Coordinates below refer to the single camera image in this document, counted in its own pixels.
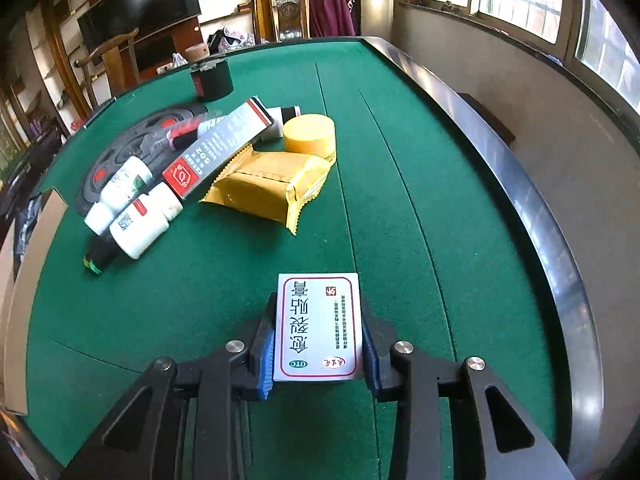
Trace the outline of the white medicine box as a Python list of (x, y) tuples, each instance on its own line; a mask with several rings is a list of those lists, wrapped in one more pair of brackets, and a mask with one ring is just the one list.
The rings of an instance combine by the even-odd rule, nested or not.
[(347, 382), (361, 377), (362, 319), (356, 273), (281, 274), (273, 379)]

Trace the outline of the black marker green end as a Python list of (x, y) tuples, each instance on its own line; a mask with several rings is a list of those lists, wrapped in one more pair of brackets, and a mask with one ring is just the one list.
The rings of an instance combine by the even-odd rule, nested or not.
[(92, 273), (100, 275), (118, 255), (117, 243), (111, 233), (105, 231), (102, 235), (95, 236), (90, 240), (84, 258), (82, 258), (82, 264)]

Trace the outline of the white pill bottle red label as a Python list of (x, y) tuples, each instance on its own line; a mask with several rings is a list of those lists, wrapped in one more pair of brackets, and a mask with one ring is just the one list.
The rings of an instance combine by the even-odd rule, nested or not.
[(108, 227), (117, 246), (131, 259), (140, 256), (169, 228), (183, 211), (174, 191), (160, 182), (139, 195)]

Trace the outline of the grey 502 glue box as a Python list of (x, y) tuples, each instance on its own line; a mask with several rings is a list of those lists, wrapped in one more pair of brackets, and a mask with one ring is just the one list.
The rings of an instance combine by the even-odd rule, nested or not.
[(252, 96), (224, 119), (199, 133), (163, 171), (165, 183), (182, 199), (207, 178), (218, 174), (232, 157), (274, 124), (257, 96)]

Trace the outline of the white bottle green label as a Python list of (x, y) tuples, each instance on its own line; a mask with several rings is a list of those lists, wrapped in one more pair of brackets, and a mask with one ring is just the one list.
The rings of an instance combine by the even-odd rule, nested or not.
[(85, 225), (102, 235), (115, 218), (153, 180), (152, 171), (139, 157), (130, 156), (106, 182), (99, 199), (85, 216)]

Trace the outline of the clear packet with red item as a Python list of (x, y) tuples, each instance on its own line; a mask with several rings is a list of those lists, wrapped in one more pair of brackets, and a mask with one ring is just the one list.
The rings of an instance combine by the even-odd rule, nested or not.
[(180, 151), (193, 143), (201, 134), (216, 125), (224, 115), (205, 113), (175, 122), (144, 136), (140, 148), (145, 156), (157, 155), (163, 151)]

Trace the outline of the cardboard box tray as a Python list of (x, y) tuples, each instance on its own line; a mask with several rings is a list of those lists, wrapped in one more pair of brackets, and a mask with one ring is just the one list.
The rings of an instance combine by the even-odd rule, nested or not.
[(43, 265), (66, 209), (66, 201), (55, 188), (43, 193), (43, 211), (17, 272), (14, 272), (17, 220), (11, 222), (1, 245), (1, 406), (17, 415), (28, 414), (27, 339), (32, 305)]

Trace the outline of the yellow foil snack packet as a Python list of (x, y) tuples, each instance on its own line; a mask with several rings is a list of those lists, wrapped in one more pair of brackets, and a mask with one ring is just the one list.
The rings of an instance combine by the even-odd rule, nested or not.
[(332, 164), (309, 154), (242, 148), (201, 201), (283, 224), (297, 232), (302, 209), (321, 192)]

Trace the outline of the round grey table centre panel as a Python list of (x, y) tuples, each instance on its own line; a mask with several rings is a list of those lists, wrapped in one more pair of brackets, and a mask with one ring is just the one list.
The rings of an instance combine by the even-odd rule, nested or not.
[(176, 153), (171, 151), (168, 145), (165, 145), (161, 150), (158, 148), (155, 152), (152, 151), (151, 145), (160, 140), (160, 132), (177, 122), (191, 119), (206, 112), (206, 107), (198, 102), (165, 107), (122, 130), (107, 145), (107, 148), (86, 172), (84, 180), (81, 181), (75, 198), (75, 208), (78, 214), (81, 216), (87, 214), (90, 207), (99, 199), (106, 182), (131, 156), (149, 162), (150, 169), (157, 176), (160, 173), (160, 166), (168, 164), (176, 156)]

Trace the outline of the dark wooden stool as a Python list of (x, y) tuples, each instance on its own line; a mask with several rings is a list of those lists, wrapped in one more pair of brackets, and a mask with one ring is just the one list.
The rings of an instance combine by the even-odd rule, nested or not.
[(486, 106), (480, 101), (477, 101), (474, 96), (464, 92), (461, 92), (460, 96), (495, 130), (495, 133), (500, 136), (500, 139), (506, 146), (510, 146), (515, 141), (515, 136), (511, 130), (495, 114), (492, 114)]

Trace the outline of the black ink bottle with cork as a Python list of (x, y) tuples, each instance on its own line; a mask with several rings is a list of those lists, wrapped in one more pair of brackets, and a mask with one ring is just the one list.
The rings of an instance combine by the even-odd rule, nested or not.
[(198, 98), (204, 102), (217, 101), (233, 90), (231, 72), (223, 54), (209, 54), (208, 45), (201, 42), (186, 48), (190, 75)]

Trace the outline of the wooden chair near television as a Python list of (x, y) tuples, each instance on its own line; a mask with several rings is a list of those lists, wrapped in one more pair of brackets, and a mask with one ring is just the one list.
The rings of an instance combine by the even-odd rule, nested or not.
[(95, 112), (99, 106), (96, 99), (96, 92), (92, 86), (92, 76), (89, 73), (88, 65), (94, 61), (101, 61), (104, 66), (104, 72), (106, 73), (108, 85), (112, 96), (120, 96), (127, 89), (126, 70), (124, 62), (122, 62), (122, 54), (120, 53), (120, 45), (127, 44), (128, 58), (131, 65), (131, 73), (134, 77), (134, 82), (140, 84), (140, 73), (138, 69), (136, 50), (134, 50), (134, 40), (138, 36), (139, 29), (135, 27), (131, 32), (126, 34), (117, 35), (109, 40), (106, 40), (99, 47), (96, 47), (87, 56), (73, 62), (75, 68), (79, 68), (84, 75), (84, 81), (89, 98), (89, 104), (91, 109)]

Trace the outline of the pile of clothes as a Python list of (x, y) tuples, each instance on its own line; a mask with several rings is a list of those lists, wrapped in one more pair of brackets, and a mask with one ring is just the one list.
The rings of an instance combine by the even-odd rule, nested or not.
[(254, 35), (248, 32), (234, 32), (227, 27), (217, 29), (207, 38), (210, 55), (254, 47)]

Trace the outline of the black flat television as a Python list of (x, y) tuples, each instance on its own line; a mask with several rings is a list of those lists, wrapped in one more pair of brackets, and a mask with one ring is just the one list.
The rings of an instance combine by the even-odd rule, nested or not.
[(139, 29), (146, 37), (201, 13), (198, 0), (99, 0), (78, 18), (82, 39), (93, 51), (115, 36)]

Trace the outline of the maroon garment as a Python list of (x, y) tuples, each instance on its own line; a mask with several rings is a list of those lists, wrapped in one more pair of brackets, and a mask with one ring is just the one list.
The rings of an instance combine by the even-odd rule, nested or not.
[(355, 0), (309, 0), (310, 36), (355, 36), (352, 5)]

